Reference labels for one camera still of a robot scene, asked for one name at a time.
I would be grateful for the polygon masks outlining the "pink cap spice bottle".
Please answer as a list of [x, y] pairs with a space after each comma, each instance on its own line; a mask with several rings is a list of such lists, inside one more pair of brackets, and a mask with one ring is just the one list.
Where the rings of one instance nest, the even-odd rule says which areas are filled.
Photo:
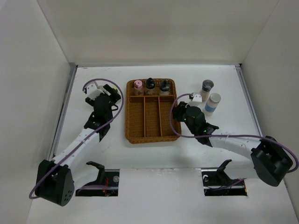
[[141, 80], [134, 81], [134, 95], [135, 96], [143, 96], [143, 82]]

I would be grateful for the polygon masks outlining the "grey cap bottle blue label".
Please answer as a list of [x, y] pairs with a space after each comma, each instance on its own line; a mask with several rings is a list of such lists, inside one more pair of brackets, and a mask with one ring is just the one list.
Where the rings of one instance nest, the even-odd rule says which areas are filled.
[[209, 98], [208, 98], [208, 100], [207, 100], [207, 102], [206, 102], [206, 104], [204, 106], [205, 114], [207, 116], [212, 115], [214, 113], [215, 109], [217, 108], [218, 104], [220, 103], [220, 101], [221, 101], [220, 94], [218, 94], [218, 93], [212, 93], [209, 96]]

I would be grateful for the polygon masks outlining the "black spout bottle brown spice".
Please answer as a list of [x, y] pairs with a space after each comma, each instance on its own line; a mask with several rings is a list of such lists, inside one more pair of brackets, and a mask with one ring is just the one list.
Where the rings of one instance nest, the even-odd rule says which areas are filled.
[[149, 95], [149, 96], [155, 95], [155, 87], [156, 87], [155, 80], [151, 77], [148, 78], [145, 81], [145, 95]]

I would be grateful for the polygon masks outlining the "dark cap tan spice bottle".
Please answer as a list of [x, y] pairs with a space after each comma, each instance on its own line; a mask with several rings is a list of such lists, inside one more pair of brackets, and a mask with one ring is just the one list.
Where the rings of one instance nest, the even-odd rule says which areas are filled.
[[207, 101], [210, 95], [211, 89], [214, 87], [212, 80], [206, 79], [202, 82], [202, 89], [200, 91], [202, 101]]

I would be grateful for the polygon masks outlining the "black spout bottle white spice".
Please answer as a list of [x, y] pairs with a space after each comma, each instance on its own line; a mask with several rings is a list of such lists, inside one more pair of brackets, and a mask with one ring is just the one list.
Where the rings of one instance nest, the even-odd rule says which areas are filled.
[[171, 83], [165, 79], [159, 83], [159, 95], [166, 96], [170, 94]]

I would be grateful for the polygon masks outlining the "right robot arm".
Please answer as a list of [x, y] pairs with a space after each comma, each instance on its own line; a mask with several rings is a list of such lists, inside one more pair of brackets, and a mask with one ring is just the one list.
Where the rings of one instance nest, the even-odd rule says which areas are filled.
[[271, 136], [226, 133], [218, 126], [208, 123], [204, 113], [192, 105], [195, 102], [194, 93], [188, 93], [187, 96], [189, 103], [178, 102], [176, 98], [169, 111], [169, 120], [185, 123], [192, 133], [186, 138], [246, 157], [251, 160], [257, 177], [273, 187], [278, 186], [286, 174], [299, 168], [296, 155]]

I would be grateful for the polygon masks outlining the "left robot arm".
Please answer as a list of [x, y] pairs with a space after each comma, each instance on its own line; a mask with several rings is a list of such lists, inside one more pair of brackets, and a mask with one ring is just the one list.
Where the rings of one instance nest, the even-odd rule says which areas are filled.
[[124, 96], [119, 86], [112, 88], [111, 81], [99, 87], [96, 81], [85, 84], [83, 92], [93, 112], [78, 137], [59, 155], [43, 160], [38, 166], [36, 185], [29, 194], [30, 199], [42, 198], [59, 206], [65, 206], [72, 196], [80, 191], [75, 185], [73, 172], [85, 154], [100, 143], [110, 125], [123, 106]]

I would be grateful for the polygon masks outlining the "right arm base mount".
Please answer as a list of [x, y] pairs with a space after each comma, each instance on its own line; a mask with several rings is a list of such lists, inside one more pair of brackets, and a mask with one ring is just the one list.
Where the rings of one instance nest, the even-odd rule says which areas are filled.
[[217, 168], [201, 170], [205, 196], [247, 196], [245, 178], [231, 179], [226, 173], [226, 166], [232, 160], [225, 160]]

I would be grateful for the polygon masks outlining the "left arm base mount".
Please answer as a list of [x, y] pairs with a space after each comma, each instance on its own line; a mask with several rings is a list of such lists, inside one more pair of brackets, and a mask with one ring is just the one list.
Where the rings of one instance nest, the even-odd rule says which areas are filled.
[[89, 161], [75, 180], [75, 196], [118, 196], [120, 170], [106, 169], [104, 165]]

